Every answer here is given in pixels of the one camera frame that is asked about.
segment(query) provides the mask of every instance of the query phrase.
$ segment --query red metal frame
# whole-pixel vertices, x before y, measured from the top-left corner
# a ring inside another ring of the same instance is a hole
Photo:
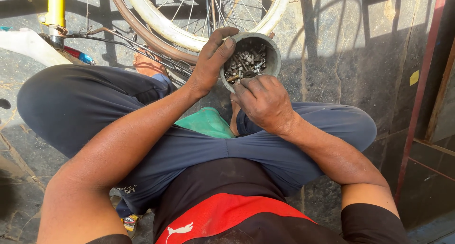
[[[406,137],[406,144],[403,152],[403,159],[401,160],[400,173],[398,175],[397,188],[395,192],[395,204],[398,205],[400,200],[401,188],[405,180],[406,166],[408,165],[409,154],[411,152],[412,142],[414,139],[415,127],[419,118],[420,106],[422,105],[422,98],[424,96],[426,81],[428,77],[433,51],[435,50],[436,37],[438,36],[439,25],[441,23],[442,11],[446,0],[436,0],[435,10],[433,12],[433,20],[428,34],[428,41],[425,49],[425,55],[422,63],[422,71],[420,71],[420,80],[415,95],[414,107],[412,108],[411,121],[409,123],[408,136]]]

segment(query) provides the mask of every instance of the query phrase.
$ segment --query forearm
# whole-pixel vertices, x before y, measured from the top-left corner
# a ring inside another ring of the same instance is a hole
[[[334,182],[370,183],[388,188],[378,169],[356,148],[311,125],[295,113],[293,131],[281,138],[308,154]]]
[[[94,136],[55,177],[82,180],[99,189],[111,188],[199,98],[183,86],[173,94],[123,116]]]

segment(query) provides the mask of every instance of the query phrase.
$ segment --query hand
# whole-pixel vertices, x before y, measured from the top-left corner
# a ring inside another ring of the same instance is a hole
[[[233,27],[216,29],[212,33],[199,54],[196,68],[187,81],[187,85],[193,92],[201,97],[206,96],[217,83],[220,68],[234,53],[236,45],[234,39],[227,38],[223,42],[223,38],[237,33],[238,29]]]
[[[289,95],[278,79],[260,75],[240,82],[234,84],[235,95],[231,99],[248,118],[269,133],[290,135],[302,118],[292,109]]]

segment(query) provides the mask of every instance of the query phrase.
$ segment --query fingernail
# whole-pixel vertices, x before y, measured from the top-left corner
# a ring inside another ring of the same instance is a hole
[[[235,44],[235,41],[233,38],[229,37],[227,38],[225,41],[224,41],[224,45],[226,46],[226,48],[230,49],[232,48],[232,46],[234,46]]]

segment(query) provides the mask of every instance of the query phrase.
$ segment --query leg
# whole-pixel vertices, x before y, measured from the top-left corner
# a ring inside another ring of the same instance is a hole
[[[169,92],[157,79],[120,68],[60,65],[26,81],[17,106],[33,131],[71,158],[105,126]],[[226,154],[223,139],[175,125],[117,187],[141,214],[186,167]]]
[[[293,103],[300,116],[319,129],[337,136],[359,151],[366,149],[376,137],[371,117],[357,107],[301,102]],[[323,175],[317,164],[292,143],[271,135],[248,119],[241,110],[237,115],[239,134],[250,134],[227,140],[229,156],[248,158],[262,163],[286,196]]]

